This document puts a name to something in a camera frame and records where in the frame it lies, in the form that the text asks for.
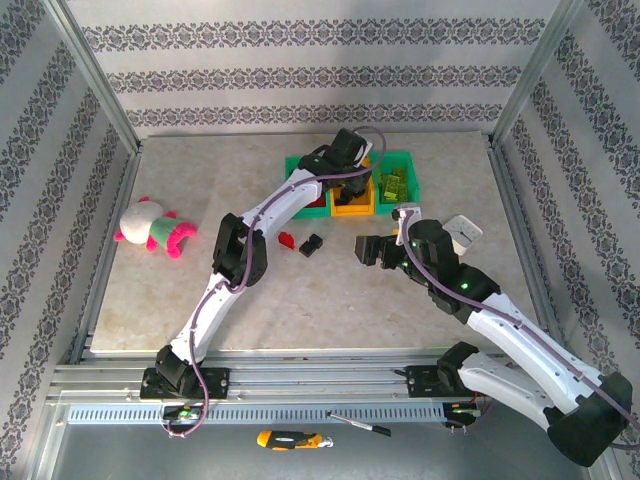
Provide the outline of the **aluminium side rail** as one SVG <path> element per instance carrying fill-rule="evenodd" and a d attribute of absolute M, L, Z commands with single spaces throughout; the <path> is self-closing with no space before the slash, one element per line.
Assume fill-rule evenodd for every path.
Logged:
<path fill-rule="evenodd" d="M 504 157 L 492 147 L 487 149 L 487 154 L 515 243 L 537 322 L 542 330 L 549 334 L 561 346 L 565 346 L 550 297 L 544 285 L 543 276 L 538 268 L 533 243 L 526 228 L 523 210 L 518 202 L 516 190 L 508 174 Z"/>
<path fill-rule="evenodd" d="M 94 275 L 82 309 L 78 329 L 69 350 L 67 362 L 70 364 L 78 364 L 82 360 L 85 342 L 95 329 L 117 250 L 116 242 L 112 237 L 118 227 L 120 215 L 129 204 L 142 153 L 143 145 L 140 144 L 136 152 L 131 154 L 123 171 L 118 195 L 111 210 L 108 230 L 103 240 L 98 262 L 95 265 Z"/>

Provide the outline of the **small electronics board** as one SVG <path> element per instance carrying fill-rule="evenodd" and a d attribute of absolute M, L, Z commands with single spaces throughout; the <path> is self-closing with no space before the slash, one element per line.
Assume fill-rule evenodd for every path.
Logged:
<path fill-rule="evenodd" d="M 468 429 L 483 415 L 483 410 L 471 402 L 447 402 L 443 407 L 447 428 Z"/>
<path fill-rule="evenodd" d="M 171 425 L 194 425 L 202 417 L 203 409 L 197 405 L 168 405 L 162 411 L 162 422 Z"/>

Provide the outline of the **black marker pen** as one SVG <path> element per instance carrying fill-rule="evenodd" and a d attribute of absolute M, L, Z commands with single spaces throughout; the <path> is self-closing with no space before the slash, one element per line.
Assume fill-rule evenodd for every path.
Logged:
<path fill-rule="evenodd" d="M 379 435 L 383 435 L 383 436 L 386 436 L 386 437 L 390 437 L 391 436 L 391 431 L 386 427 L 382 427 L 382 426 L 379 426 L 379 425 L 368 424 L 368 423 L 365 423 L 365 422 L 362 422 L 362 421 L 359 421 L 359 420 L 355 420 L 355 419 L 346 417 L 344 415 L 337 414 L 337 413 L 335 413 L 333 411 L 328 411 L 326 413 L 326 416 L 328 418 L 330 418 L 330 419 L 345 423 L 345 424 L 350 425 L 350 426 L 355 427 L 355 428 L 366 430 L 366 431 L 369 431 L 369 432 L 372 432 L 372 433 L 376 433 L 376 434 L 379 434 Z"/>

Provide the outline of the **long aluminium mounting rail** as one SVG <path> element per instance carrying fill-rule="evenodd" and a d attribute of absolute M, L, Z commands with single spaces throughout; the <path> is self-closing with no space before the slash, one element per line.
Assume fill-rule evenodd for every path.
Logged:
<path fill-rule="evenodd" d="M 434 365 L 440 349 L 214 351 L 205 367 L 230 370 L 229 403 L 356 402 L 408 398 L 400 370 Z M 49 401 L 124 403 L 140 400 L 151 357 L 86 358 L 54 369 Z"/>

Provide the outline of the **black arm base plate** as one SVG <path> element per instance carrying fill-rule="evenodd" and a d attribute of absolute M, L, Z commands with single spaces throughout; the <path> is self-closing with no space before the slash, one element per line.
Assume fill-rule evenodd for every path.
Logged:
<path fill-rule="evenodd" d="M 201 368 L 199 372 L 207 387 L 210 399 L 227 398 L 230 381 L 228 368 Z M 202 400 L 204 391 L 193 370 L 188 371 L 186 377 L 183 378 L 183 388 L 176 388 L 155 368 L 147 368 L 143 374 L 139 396 L 142 400 Z"/>
<path fill-rule="evenodd" d="M 471 398 L 483 395 L 478 390 L 465 387 L 456 372 L 437 365 L 412 365 L 404 373 L 410 398 Z"/>

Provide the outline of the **white pink green plush toy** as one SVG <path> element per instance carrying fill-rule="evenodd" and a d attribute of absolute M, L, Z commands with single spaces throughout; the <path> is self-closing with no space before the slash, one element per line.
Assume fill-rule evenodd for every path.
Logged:
<path fill-rule="evenodd" d="M 144 196 L 121 215 L 113 240 L 144 245 L 149 253 L 162 248 L 169 258 L 178 259 L 183 241 L 194 237 L 197 231 L 196 225 L 179 219 L 175 211 L 165 210 Z"/>

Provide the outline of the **aluminium frame post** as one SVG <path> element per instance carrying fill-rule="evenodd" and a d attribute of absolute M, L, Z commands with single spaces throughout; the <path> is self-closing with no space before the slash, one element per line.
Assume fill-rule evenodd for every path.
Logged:
<path fill-rule="evenodd" d="M 533 91 L 554 51 L 573 22 L 584 0 L 559 0 L 559 3 L 541 34 L 522 75 L 510 95 L 497 123 L 489 135 L 490 145 L 497 150 L 510 132 L 529 95 Z"/>
<path fill-rule="evenodd" d="M 141 141 L 110 85 L 107 75 L 86 40 L 81 27 L 74 18 L 70 7 L 65 0 L 40 1 L 51 16 L 62 40 L 67 45 L 88 86 L 96 95 L 110 123 L 123 141 L 125 148 L 129 153 L 137 153 Z"/>

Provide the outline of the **white square alarm clock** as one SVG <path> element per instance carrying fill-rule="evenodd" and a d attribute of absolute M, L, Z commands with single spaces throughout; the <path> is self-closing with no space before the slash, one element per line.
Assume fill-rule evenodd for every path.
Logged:
<path fill-rule="evenodd" d="M 451 237 L 454 252 L 463 256 L 467 250 L 477 241 L 483 231 L 464 215 L 456 215 L 443 225 Z"/>

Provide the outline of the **yellow plastic storage bin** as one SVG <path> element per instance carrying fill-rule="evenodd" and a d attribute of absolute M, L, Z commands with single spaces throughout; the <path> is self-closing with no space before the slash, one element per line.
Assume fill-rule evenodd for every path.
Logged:
<path fill-rule="evenodd" d="M 373 175 L 370 175 L 363 195 L 352 199 L 348 204 L 337 205 L 336 201 L 342 190 L 342 187 L 336 187 L 329 191 L 329 207 L 332 217 L 371 216 L 375 213 L 376 189 Z"/>

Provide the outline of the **orange utility knife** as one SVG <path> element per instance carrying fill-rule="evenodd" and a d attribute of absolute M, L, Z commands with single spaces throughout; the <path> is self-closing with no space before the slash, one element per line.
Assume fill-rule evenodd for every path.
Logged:
<path fill-rule="evenodd" d="M 314 432 L 268 430 L 258 434 L 258 446 L 274 451 L 332 448 L 333 440 Z"/>

